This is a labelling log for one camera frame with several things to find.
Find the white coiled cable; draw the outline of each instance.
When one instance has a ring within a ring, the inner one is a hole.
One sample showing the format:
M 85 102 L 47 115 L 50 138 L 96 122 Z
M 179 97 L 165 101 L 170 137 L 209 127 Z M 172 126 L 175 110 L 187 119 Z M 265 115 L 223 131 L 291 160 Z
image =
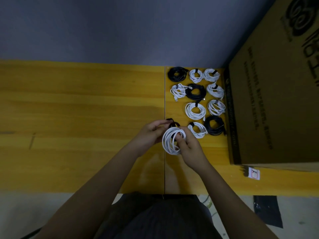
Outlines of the white coiled cable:
M 177 85 L 173 85 L 170 92 L 174 96 L 175 101 L 177 101 L 178 98 L 183 98 L 186 96 L 186 92 L 185 92 L 186 89 L 193 89 L 193 88 L 179 83 Z
M 164 150 L 171 155 L 181 154 L 181 150 L 174 144 L 177 133 L 180 133 L 182 138 L 186 140 L 186 134 L 182 129 L 178 127 L 171 127 L 166 130 L 162 138 L 162 146 Z
M 207 104 L 207 108 L 210 114 L 220 116 L 222 113 L 225 112 L 226 106 L 221 101 L 211 100 Z
M 216 83 L 209 84 L 206 88 L 207 92 L 216 98 L 224 98 L 224 89 Z
M 188 125 L 188 129 L 194 134 L 196 138 L 203 138 L 206 134 L 208 134 L 207 129 L 203 124 L 200 124 L 199 122 L 193 122 L 193 124 L 199 128 L 200 132 L 195 132 L 191 124 Z
M 213 76 L 209 75 L 209 73 L 214 73 L 214 72 L 215 72 L 214 69 L 206 69 L 204 71 L 204 79 L 207 80 L 207 81 L 215 83 L 219 79 L 220 74 L 218 72 L 216 72 L 215 74 L 213 74 Z
M 203 76 L 203 73 L 198 70 L 198 69 L 192 69 L 190 72 L 189 72 L 189 79 L 191 81 L 193 81 L 195 84 L 197 84 L 198 82 L 200 82 L 202 79 L 204 78 Z
M 195 102 L 190 102 L 186 104 L 185 107 L 185 113 L 186 115 L 193 120 L 200 120 L 203 118 L 203 121 L 205 121 L 205 115 L 206 115 L 206 109 L 201 104 L 198 104 L 199 113 L 192 112 L 192 109 L 196 107 Z

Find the cardboard box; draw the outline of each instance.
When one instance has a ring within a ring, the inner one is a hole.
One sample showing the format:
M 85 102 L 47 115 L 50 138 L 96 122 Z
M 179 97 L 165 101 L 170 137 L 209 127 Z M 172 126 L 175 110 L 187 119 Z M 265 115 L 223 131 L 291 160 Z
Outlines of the cardboard box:
M 319 171 L 319 0 L 276 0 L 224 76 L 231 162 Z

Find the gray wall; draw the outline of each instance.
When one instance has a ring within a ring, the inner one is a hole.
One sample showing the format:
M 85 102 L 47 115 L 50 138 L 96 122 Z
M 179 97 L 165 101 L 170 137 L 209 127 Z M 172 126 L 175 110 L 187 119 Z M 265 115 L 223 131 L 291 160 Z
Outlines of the gray wall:
M 0 0 L 0 58 L 221 67 L 273 0 Z

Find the person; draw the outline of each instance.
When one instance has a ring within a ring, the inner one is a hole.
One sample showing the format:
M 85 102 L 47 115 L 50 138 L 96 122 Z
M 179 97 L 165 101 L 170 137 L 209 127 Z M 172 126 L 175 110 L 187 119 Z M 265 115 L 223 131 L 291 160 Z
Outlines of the person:
M 171 122 L 146 124 L 58 209 L 36 239 L 221 238 L 208 209 L 196 196 L 165 199 L 132 193 L 112 205 L 136 159 L 161 141 Z M 229 238 L 277 238 L 209 163 L 192 132 L 180 128 L 186 134 L 186 140 L 176 136 L 181 156 L 201 177 Z

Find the coiled cable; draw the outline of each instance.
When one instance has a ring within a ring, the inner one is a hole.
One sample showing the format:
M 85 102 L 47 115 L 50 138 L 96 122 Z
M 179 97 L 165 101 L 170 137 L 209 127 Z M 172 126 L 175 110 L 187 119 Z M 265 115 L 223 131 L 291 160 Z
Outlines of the coiled cable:
M 214 120 L 218 127 L 217 128 L 212 128 L 210 125 L 210 121 Z M 208 134 L 213 135 L 213 136 L 218 136 L 222 133 L 224 133 L 224 135 L 226 135 L 226 129 L 225 129 L 225 124 L 224 121 L 218 117 L 218 116 L 209 116 L 206 118 L 205 122 L 204 122 L 205 128 L 208 132 Z
M 199 128 L 199 133 L 194 131 L 194 126 L 197 126 Z M 205 126 L 203 124 L 200 124 L 199 122 L 190 122 L 187 127 L 196 138 L 203 138 L 208 133 Z
M 187 103 L 185 107 L 185 113 L 190 119 L 200 120 L 203 118 L 203 120 L 205 121 L 206 109 L 201 104 L 198 104 L 198 102 L 199 101 L 197 101 L 196 103 L 195 102 Z M 199 113 L 192 112 L 192 109 L 194 107 L 199 108 Z
M 185 80 L 187 76 L 188 69 L 185 69 L 183 67 L 174 67 L 169 70 L 167 73 L 168 78 L 173 82 L 181 82 Z
M 175 126 L 168 128 L 162 138 L 162 146 L 164 150 L 171 155 L 178 155 L 181 153 L 180 148 L 174 144 L 177 133 L 180 133 L 182 138 L 186 140 L 185 132 Z
M 186 96 L 185 90 L 187 89 L 193 89 L 193 88 L 179 83 L 177 85 L 173 85 L 170 92 L 174 96 L 175 101 L 177 101 L 178 98 L 183 98 Z
M 224 98 L 224 89 L 216 83 L 209 84 L 206 88 L 207 92 L 216 98 Z
M 220 74 L 217 72 L 217 70 L 214 69 L 206 69 L 204 71 L 204 79 L 210 82 L 215 83 L 220 77 Z
M 190 79 L 191 81 L 193 81 L 194 83 L 200 82 L 203 78 L 204 78 L 203 73 L 202 73 L 200 70 L 198 70 L 198 69 L 192 69 L 192 70 L 189 72 L 189 79 Z
M 203 100 L 205 98 L 207 92 L 206 92 L 206 89 L 204 86 L 197 85 L 197 84 L 189 84 L 188 87 L 191 87 L 191 88 L 185 90 L 185 92 L 186 92 L 186 96 L 189 99 L 197 101 L 197 100 Z M 194 90 L 194 89 L 199 89 L 199 95 L 194 95 L 192 93 L 192 90 Z
M 207 104 L 207 108 L 210 114 L 220 116 L 222 113 L 225 112 L 226 106 L 221 101 L 211 100 Z

